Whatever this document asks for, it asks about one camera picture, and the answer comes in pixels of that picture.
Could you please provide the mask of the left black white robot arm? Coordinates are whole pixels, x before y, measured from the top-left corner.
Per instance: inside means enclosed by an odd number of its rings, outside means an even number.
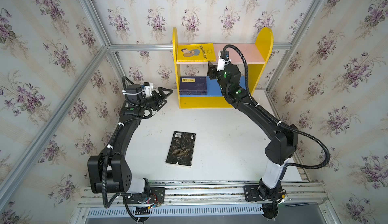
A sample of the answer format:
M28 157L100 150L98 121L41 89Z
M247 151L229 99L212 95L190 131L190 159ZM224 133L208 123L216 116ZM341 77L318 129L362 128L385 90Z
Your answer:
M142 120L151 118L167 104L173 90L151 90L150 83L146 83L128 85L122 93L124 102L114 133L105 148L88 160L91 190L95 194L128 192L132 173L125 156L130 140Z

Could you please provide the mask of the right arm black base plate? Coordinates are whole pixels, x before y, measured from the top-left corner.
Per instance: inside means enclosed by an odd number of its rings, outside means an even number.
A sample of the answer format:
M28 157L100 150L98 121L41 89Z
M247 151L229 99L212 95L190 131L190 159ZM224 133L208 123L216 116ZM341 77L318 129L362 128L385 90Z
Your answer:
M243 190L247 202L274 201L278 203L286 195L286 191L282 187L269 189L266 185L245 185Z

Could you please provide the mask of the yellow paperback book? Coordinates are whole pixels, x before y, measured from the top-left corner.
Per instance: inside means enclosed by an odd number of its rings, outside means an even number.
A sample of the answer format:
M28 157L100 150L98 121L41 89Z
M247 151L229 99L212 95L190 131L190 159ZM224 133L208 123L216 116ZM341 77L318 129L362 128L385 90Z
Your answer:
M216 60L213 43L178 45L177 62L208 62Z

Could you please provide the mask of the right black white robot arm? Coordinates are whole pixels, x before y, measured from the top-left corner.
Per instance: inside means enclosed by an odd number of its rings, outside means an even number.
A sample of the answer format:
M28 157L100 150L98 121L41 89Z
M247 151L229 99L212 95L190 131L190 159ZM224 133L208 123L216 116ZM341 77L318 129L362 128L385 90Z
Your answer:
M207 76L215 80L226 102L245 114L269 138L270 142L264 152L267 157L265 174L260 179L257 195L260 199L277 202L282 196L280 190L286 168L297 148L297 129L291 125L281 126L272 114L264 109L251 95L248 80L245 87L240 85L241 72L238 66L228 63L224 69L208 62Z

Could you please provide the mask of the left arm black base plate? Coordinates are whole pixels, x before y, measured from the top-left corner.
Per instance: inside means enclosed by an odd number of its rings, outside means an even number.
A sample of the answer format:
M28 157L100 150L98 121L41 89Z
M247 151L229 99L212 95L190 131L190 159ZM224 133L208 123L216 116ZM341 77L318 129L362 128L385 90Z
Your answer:
M128 204L163 204L165 199L164 187L151 187L140 194L125 194L123 197Z

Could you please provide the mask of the navy book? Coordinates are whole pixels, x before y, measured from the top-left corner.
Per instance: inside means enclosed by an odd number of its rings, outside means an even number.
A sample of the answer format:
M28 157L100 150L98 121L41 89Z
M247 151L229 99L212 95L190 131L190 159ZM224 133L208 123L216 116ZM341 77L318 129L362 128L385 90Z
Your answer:
M189 88L189 89L180 89L180 91L207 91L207 89L192 89L192 88Z
M180 93L188 93L188 94L201 94L201 93L207 93L207 91L180 91Z
M188 93L180 93L181 97L205 97L207 93L201 93L201 94L188 94Z

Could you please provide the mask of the dark blue text-covered book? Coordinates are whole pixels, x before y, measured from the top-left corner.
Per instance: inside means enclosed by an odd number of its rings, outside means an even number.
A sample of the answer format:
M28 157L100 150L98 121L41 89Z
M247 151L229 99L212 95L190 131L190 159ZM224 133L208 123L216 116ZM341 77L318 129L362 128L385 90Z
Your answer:
M206 77L181 77L179 88L182 91L206 91Z

